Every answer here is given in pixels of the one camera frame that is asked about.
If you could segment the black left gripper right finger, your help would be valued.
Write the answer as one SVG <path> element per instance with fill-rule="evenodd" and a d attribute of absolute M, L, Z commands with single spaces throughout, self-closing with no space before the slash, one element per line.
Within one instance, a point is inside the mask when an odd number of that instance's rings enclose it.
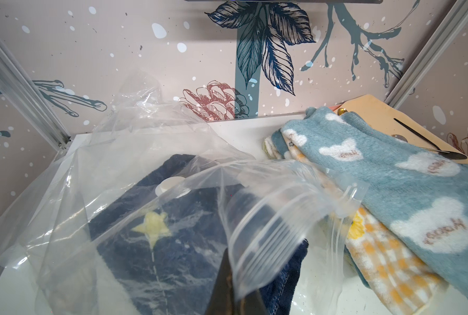
<path fill-rule="evenodd" d="M 259 291 L 253 291 L 239 302 L 241 315 L 266 315 L 267 310 Z"/>

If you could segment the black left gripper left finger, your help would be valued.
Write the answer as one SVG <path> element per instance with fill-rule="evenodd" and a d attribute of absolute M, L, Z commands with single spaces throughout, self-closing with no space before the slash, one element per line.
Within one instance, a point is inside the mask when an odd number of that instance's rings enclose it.
<path fill-rule="evenodd" d="M 223 253 L 222 262 L 212 290 L 205 315 L 234 315 L 236 304 L 233 290 L 233 275 L 228 249 Z"/>

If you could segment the navy blue star blanket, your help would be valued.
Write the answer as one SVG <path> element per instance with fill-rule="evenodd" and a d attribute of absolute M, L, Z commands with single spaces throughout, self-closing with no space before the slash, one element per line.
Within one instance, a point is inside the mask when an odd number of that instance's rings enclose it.
<path fill-rule="evenodd" d="M 157 197 L 172 177 L 189 177 L 212 162 L 175 154 L 142 178 L 88 224 L 92 240 Z M 227 238 L 218 215 L 219 188 L 200 188 L 130 221 L 97 246 L 114 279 L 139 314 L 203 314 L 210 300 Z M 191 218 L 192 227 L 171 228 Z M 163 220 L 160 235 L 157 228 Z M 275 279 L 259 293 L 265 314 L 289 314 L 309 242 L 304 239 Z"/>

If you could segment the clear plastic vacuum bag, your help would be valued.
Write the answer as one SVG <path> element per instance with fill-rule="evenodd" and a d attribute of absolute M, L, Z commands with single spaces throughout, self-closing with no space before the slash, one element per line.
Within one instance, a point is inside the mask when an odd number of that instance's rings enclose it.
<path fill-rule="evenodd" d="M 212 162 L 92 240 L 89 222 L 175 154 Z M 347 225 L 366 185 L 315 164 L 255 160 L 185 106 L 161 101 L 156 81 L 136 77 L 108 119 L 0 219 L 0 314 L 139 314 L 97 246 L 200 188 L 219 188 L 236 314 L 240 300 L 272 282 L 304 239 L 309 247 L 289 314 L 336 313 Z"/>

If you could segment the beige checkered blanket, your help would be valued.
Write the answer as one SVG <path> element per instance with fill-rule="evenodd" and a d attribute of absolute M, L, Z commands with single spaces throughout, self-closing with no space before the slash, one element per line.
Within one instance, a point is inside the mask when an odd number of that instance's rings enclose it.
<path fill-rule="evenodd" d="M 449 287 L 364 206 L 353 218 L 345 248 L 391 314 L 421 314 Z"/>

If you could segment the teal cloud pattern blanket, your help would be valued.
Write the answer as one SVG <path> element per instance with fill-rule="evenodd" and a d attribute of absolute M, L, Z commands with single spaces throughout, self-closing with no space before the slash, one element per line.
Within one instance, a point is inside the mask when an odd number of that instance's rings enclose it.
<path fill-rule="evenodd" d="M 292 156 L 290 154 L 288 145 L 286 144 L 285 138 L 283 137 L 280 130 L 276 130 L 271 136 L 272 143 L 279 156 L 285 160 L 291 160 Z"/>

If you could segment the light blue bear blanket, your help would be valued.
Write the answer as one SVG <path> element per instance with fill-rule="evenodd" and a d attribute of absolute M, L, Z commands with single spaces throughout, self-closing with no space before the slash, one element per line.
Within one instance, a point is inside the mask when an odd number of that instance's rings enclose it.
<path fill-rule="evenodd" d="M 468 299 L 468 165 L 309 108 L 281 133 L 314 163 L 367 182 L 365 207 Z"/>

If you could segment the white teal patterned blanket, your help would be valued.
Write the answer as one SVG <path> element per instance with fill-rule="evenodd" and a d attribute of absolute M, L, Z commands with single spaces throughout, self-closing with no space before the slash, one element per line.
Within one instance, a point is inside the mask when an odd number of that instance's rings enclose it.
<path fill-rule="evenodd" d="M 270 136 L 264 139 L 262 148 L 270 160 L 282 160 L 283 159 L 283 157 L 277 150 Z"/>

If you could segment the white vacuum bag valve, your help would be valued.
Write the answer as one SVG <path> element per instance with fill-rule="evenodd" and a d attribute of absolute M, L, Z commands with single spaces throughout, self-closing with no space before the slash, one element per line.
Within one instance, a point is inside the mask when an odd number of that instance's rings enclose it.
<path fill-rule="evenodd" d="M 185 177 L 169 177 L 163 180 L 159 185 L 155 188 L 155 194 L 157 197 L 161 196 L 171 188 L 179 185 L 185 180 Z"/>

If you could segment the rainbow metallic spoon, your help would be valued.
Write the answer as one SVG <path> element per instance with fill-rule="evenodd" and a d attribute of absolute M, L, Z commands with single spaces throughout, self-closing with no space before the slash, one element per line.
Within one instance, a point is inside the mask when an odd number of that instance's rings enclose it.
<path fill-rule="evenodd" d="M 347 109 L 345 109 L 345 108 L 339 108 L 339 109 L 337 110 L 337 115 L 338 115 L 338 116 L 341 116 L 341 115 L 343 115 L 343 114 L 345 114 L 345 113 L 347 113 L 347 112 L 348 112 Z"/>

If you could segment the silver spoon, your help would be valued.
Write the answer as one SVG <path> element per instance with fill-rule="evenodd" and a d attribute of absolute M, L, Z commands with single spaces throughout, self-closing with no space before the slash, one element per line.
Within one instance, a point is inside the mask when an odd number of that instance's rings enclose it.
<path fill-rule="evenodd" d="M 402 136 L 402 135 L 391 135 L 391 136 L 392 136 L 393 138 L 399 140 L 399 141 L 404 142 L 404 143 L 407 143 L 407 142 L 408 142 L 408 140 L 407 140 L 404 136 Z"/>

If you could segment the beige folded cloth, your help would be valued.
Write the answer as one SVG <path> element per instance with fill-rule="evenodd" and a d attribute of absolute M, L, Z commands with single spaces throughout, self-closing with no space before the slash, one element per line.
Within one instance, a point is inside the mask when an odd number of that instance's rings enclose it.
<path fill-rule="evenodd" d="M 431 131 L 428 131 L 427 129 L 423 128 L 413 119 L 409 118 L 406 114 L 395 110 L 394 108 L 385 104 L 384 102 L 372 96 L 371 94 L 366 94 L 361 97 L 357 97 L 346 101 L 341 105 L 333 106 L 332 110 L 337 114 L 337 110 L 339 108 L 345 108 L 348 110 L 348 112 L 354 112 L 358 114 L 366 123 L 369 124 L 370 127 L 381 133 L 384 133 L 389 136 L 402 135 L 408 140 L 409 144 L 420 148 L 433 149 L 433 147 L 430 144 L 418 138 L 409 130 L 398 124 L 394 120 L 394 118 L 397 118 L 403 123 L 413 128 L 414 130 L 416 130 L 417 132 L 419 132 L 420 134 L 424 135 L 427 139 L 429 139 L 438 147 L 440 147 L 441 150 L 459 152 L 458 149 L 452 147 L 450 144 L 441 140 Z"/>

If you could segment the black spoon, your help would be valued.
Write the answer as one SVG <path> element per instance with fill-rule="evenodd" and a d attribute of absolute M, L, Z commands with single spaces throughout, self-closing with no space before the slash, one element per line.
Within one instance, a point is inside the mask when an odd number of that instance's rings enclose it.
<path fill-rule="evenodd" d="M 438 155 L 442 156 L 442 157 L 445 157 L 445 158 L 448 158 L 449 160 L 467 160 L 468 157 L 463 154 L 463 153 L 459 153 L 459 152 L 453 152 L 453 151 L 449 151 L 449 150 L 441 150 L 440 147 L 438 147 L 435 143 L 433 143 L 432 141 L 430 141 L 429 139 L 427 139 L 424 135 L 420 134 L 419 132 L 417 132 L 416 130 L 414 130 L 413 128 L 411 128 L 410 126 L 408 126 L 407 124 L 403 123 L 402 121 L 400 121 L 399 119 L 397 118 L 394 118 L 394 120 L 400 124 L 401 126 L 403 126 L 404 128 L 406 128 L 407 130 L 409 130 L 411 133 L 413 133 L 414 135 L 416 135 L 418 138 L 422 139 L 423 141 L 427 142 L 428 144 L 430 144 L 433 149 L 429 149 L 427 148 L 428 151 L 433 151 L 433 152 L 436 152 L 438 153 Z"/>

